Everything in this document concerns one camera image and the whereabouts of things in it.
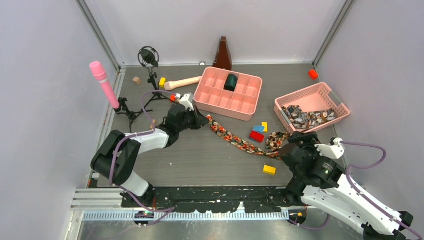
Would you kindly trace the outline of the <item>floral patterned necktie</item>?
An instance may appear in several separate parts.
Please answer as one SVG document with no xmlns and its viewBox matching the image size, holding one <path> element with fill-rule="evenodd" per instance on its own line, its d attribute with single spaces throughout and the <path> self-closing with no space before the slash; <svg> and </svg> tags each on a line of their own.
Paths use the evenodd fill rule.
<svg viewBox="0 0 424 240">
<path fill-rule="evenodd" d="M 262 150 L 254 144 L 236 136 L 220 125 L 210 114 L 207 115 L 208 125 L 210 129 L 220 138 L 224 139 L 239 150 L 248 154 L 265 156 L 271 159 L 282 161 L 279 155 L 283 143 L 292 136 L 288 132 L 272 132 L 266 139 L 265 147 L 267 150 Z"/>
</svg>

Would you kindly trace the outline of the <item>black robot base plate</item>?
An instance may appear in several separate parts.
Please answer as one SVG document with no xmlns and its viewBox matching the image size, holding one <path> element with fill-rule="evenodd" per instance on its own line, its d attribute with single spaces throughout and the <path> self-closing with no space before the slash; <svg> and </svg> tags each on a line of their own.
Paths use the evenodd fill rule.
<svg viewBox="0 0 424 240">
<path fill-rule="evenodd" d="M 283 186 L 150 187 L 139 197 L 121 193 L 123 208 L 141 208 L 135 223 L 286 220 L 303 224 L 308 206 L 290 203 Z"/>
</svg>

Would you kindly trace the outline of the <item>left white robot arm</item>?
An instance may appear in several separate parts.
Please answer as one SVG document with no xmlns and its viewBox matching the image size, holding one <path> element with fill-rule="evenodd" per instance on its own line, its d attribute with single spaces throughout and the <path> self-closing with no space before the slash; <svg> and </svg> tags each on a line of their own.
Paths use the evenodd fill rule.
<svg viewBox="0 0 424 240">
<path fill-rule="evenodd" d="M 209 122 L 197 107 L 186 108 L 176 103 L 155 129 L 138 133 L 109 133 L 91 161 L 91 169 L 119 187 L 131 192 L 141 207 L 153 202 L 153 186 L 141 178 L 134 166 L 139 155 L 172 146 L 181 132 L 199 130 Z"/>
</svg>

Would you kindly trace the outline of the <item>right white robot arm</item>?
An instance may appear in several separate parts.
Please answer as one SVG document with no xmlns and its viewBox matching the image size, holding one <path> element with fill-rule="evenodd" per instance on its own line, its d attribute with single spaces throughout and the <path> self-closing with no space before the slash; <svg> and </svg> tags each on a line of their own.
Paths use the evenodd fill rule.
<svg viewBox="0 0 424 240">
<path fill-rule="evenodd" d="M 343 221 L 365 240 L 405 240 L 414 217 L 376 199 L 351 176 L 352 165 L 336 162 L 345 153 L 346 141 L 334 137 L 321 144 L 315 132 L 294 132 L 278 152 L 293 177 L 285 188 L 291 205 L 303 203 Z"/>
</svg>

